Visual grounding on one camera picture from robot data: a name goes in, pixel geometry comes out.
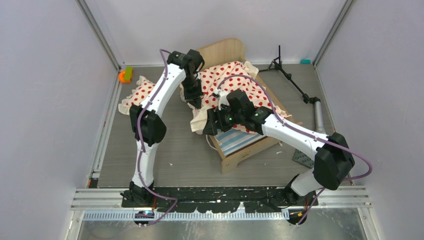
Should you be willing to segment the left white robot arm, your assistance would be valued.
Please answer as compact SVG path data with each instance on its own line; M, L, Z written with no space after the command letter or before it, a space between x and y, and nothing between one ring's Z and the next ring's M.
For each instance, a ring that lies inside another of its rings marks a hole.
M200 109L204 94L198 73L205 61L198 51L173 51L163 61L163 73L153 90L140 105L133 105L129 110L137 144L137 159L134 176L124 193L126 198L141 207L148 207L154 199L153 167L157 148L167 132L162 115L168 101L175 90L182 87L184 101Z

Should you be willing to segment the strawberry print small pillow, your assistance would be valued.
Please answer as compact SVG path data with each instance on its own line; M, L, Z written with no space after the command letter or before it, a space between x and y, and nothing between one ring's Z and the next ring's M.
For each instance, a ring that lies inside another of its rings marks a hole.
M123 98L117 105L117 110L123 115L130 115L130 107L132 105L139 106L152 92L155 83L140 75L135 82L136 86L131 90L131 93Z

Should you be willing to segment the blue striped mattress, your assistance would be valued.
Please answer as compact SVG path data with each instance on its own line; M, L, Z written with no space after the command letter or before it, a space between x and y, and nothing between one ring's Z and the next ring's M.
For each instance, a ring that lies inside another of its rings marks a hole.
M231 129L226 132L221 131L214 136L214 139L217 141L225 157L263 138L265 138L264 135L242 132L236 129Z

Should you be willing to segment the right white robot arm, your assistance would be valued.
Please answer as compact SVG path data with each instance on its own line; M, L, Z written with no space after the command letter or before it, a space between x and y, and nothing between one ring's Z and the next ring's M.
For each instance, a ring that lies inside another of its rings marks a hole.
M345 137L337 132L314 132L281 118L271 108L255 107L239 89L216 89L212 98L218 104L207 110L205 135L214 136L243 125L251 132L289 144L314 161L312 169L295 175L284 188L285 199L291 205L299 205L307 194L321 188L337 190L355 165Z

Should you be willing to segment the strawberry print ruffled blanket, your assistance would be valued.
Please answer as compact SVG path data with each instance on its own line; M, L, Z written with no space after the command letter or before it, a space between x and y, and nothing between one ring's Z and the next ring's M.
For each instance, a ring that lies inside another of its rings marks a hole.
M192 132L215 136L235 129L274 138L292 134L286 112L249 70L246 64L235 61L200 73L204 96L201 108L193 111Z

